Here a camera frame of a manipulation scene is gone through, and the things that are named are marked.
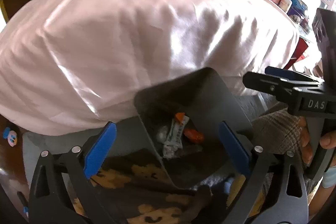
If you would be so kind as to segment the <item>person's right hand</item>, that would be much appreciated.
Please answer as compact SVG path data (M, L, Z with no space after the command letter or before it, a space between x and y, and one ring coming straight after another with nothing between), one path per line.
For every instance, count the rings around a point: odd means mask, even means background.
M309 130L307 128L307 122L304 117L299 118L298 123L301 133L300 133L300 141L301 141L301 155L303 162L305 164L309 164L313 158L313 149L310 145L310 135ZM319 140L319 144L324 149L332 149L335 148L335 131L329 132L321 137Z

